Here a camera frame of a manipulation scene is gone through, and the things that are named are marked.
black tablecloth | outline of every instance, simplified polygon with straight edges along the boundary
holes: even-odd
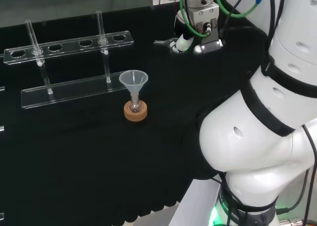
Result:
[[[0,63],[0,212],[6,226],[120,226],[180,201],[199,169],[193,127],[199,111],[239,89],[261,62],[264,38],[228,35],[223,50],[170,55],[154,40],[173,36],[173,5],[104,14],[105,31],[129,30],[135,44],[110,53],[111,72],[149,75],[141,123],[128,122],[127,90],[23,110],[20,91],[43,85],[34,62]],[[94,15],[34,24],[39,43],[95,35]],[[0,29],[0,48],[29,45],[24,25]],[[50,58],[51,83],[103,74],[99,52]]]

gray floor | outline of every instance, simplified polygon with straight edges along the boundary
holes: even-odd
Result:
[[[0,27],[148,6],[152,0],[0,0]]]

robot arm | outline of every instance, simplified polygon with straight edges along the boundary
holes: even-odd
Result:
[[[227,172],[228,187],[246,206],[274,204],[283,188],[314,164],[313,150],[301,125],[317,118],[316,1],[285,1],[268,61],[201,126],[200,146],[205,159],[216,170]],[[211,3],[191,4],[189,15],[196,26],[200,22],[212,24],[209,16],[196,16],[197,11],[198,16],[200,11],[204,14]],[[196,51],[203,53],[210,43],[202,43]],[[317,120],[308,128],[317,132]],[[228,212],[219,202],[217,211],[221,221],[227,222]],[[275,214],[273,206],[267,211]],[[263,218],[262,213],[263,208],[253,212],[251,221],[256,215]],[[279,225],[276,216],[269,217],[270,226]],[[268,222],[257,223],[262,226]]]
[[[195,53],[207,53],[220,49],[222,42],[218,37],[217,19],[219,17],[219,6],[213,0],[187,0],[189,16],[192,25],[201,33],[208,32],[210,35],[203,38],[201,44],[195,47]],[[193,42],[193,34],[188,30],[182,18],[181,11],[175,18],[175,33],[179,34],[179,40],[172,43],[172,50],[183,53],[189,49]]]

glass test tube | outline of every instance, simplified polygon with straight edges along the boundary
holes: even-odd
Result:
[[[45,84],[45,86],[46,86],[46,88],[48,90],[48,93],[51,95],[51,94],[53,94],[53,91],[52,91],[52,88],[51,88],[51,83],[50,83],[50,80],[49,80],[49,76],[48,76],[48,74],[46,72],[46,68],[45,68],[45,64],[44,64],[45,61],[44,61],[44,58],[42,56],[42,50],[40,49],[38,41],[36,40],[35,33],[34,33],[34,30],[33,30],[33,27],[32,27],[32,23],[31,23],[30,20],[26,20],[25,21],[25,25],[26,25],[26,28],[28,30],[28,33],[29,33],[29,36],[30,36],[30,40],[31,40],[31,43],[32,43],[32,46],[33,46],[32,53],[35,55],[36,63],[37,63],[37,65],[40,68],[41,76],[42,76],[44,84]]]
[[[105,37],[103,14],[100,10],[98,10],[96,13],[97,13],[97,20],[98,20],[99,36],[100,36],[98,43],[106,44],[108,42],[108,40]],[[108,54],[109,54],[108,49],[107,48],[101,49],[101,53],[102,53],[103,61],[104,61],[106,81],[107,81],[107,83],[110,83],[111,78],[110,78],[110,69],[109,69],[109,62],[108,62]]]

test tube rack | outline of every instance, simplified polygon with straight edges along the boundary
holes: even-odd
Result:
[[[80,99],[125,89],[119,81],[121,72],[110,73],[109,49],[129,46],[134,40],[129,31],[105,34],[102,12],[97,11],[99,35],[38,44],[32,23],[25,21],[32,45],[4,50],[3,62],[12,65],[36,61],[44,86],[21,90],[21,107],[35,108],[44,105]],[[91,78],[51,84],[45,59],[84,52],[100,51],[105,74]]]

